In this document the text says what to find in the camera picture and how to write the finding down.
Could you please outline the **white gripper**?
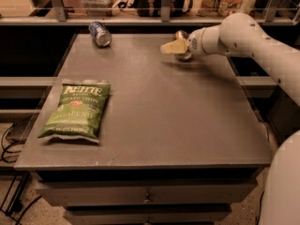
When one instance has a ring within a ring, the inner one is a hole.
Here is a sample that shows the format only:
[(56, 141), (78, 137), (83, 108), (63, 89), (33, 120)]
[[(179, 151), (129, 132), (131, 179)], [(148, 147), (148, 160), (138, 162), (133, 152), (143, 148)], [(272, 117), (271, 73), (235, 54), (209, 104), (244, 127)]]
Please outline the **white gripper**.
[(162, 53), (182, 54), (189, 51), (193, 54), (205, 55), (203, 48), (203, 34), (205, 29), (197, 29), (193, 31), (187, 39), (187, 42), (183, 38), (179, 38), (172, 42), (168, 42), (160, 46)]

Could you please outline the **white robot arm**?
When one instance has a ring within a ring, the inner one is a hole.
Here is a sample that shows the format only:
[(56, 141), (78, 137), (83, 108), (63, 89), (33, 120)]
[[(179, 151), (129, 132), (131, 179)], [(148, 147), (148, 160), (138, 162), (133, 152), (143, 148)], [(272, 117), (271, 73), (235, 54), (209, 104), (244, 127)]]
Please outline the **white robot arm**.
[[(160, 50), (250, 57), (300, 105), (300, 51), (268, 36), (245, 13), (234, 13), (221, 24), (195, 30)], [(300, 131), (286, 139), (274, 155), (258, 225), (300, 225)]]

